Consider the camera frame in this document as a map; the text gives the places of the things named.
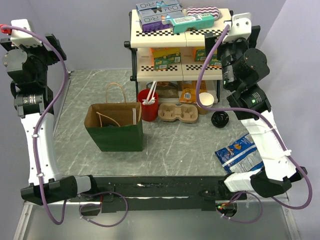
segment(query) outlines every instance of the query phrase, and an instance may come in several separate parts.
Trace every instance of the teal box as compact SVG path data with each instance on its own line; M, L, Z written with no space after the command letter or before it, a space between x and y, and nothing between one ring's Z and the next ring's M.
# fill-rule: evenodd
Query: teal box
M215 23L215 18L211 13L203 13L193 16L184 16L170 19L171 30L174 34L186 31L211 28Z

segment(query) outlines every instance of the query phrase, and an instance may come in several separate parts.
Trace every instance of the blue snack bag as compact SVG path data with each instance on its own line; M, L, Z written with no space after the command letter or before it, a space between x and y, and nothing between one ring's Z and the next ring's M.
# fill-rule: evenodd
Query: blue snack bag
M264 166L257 147L248 134L244 135L230 146L215 152L227 173L245 173Z

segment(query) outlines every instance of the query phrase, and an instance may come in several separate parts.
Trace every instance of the red container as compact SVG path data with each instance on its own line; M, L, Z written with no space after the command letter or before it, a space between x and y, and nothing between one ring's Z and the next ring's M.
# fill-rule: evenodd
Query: red container
M158 116L158 94L154 93L155 103L151 105L143 105L143 99L147 99L150 89L144 89L138 93L138 102L142 107L142 120L152 122Z

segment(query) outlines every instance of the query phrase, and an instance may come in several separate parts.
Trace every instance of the gray marble surface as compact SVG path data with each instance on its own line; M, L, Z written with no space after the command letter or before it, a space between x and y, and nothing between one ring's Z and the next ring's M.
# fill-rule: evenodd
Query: gray marble surface
M71 82L55 133L58 164L65 175L95 176L221 176L226 172L215 151L230 145L247 131L229 112L230 121L224 128L211 123L212 113L200 115L194 124L180 121L143 122L142 152L101 152L84 127L91 104L105 103L106 87L111 82L123 85L129 102L136 101L135 84L129 70L77 70ZM221 91L221 102L227 107ZM110 88L109 102L122 102L119 89Z

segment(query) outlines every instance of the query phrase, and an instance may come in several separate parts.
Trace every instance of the white wall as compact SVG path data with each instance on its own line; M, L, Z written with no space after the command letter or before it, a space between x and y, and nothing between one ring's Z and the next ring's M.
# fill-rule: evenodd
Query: white wall
M262 44L271 73L261 81L286 146L307 167L313 184L310 206L294 211L303 240L320 239L320 1L287 0ZM305 181L293 184L293 206L307 199Z
M14 19L29 19L33 22L38 34L44 33L38 19L28 1L8 0L1 3L0 23L10 24ZM0 33L0 38L7 38ZM6 50L0 46L0 58ZM14 108L14 98L10 92L11 78L5 66L0 64L0 239L11 240L23 208L20 189L28 186L29 157L27 141L20 118ZM50 67L48 84L54 93L62 81L60 66ZM56 104L58 112L60 103Z
M215 5L252 12L262 43L286 0L181 0L183 7ZM46 31L60 38L75 69L130 69L128 13L142 0L29 0Z

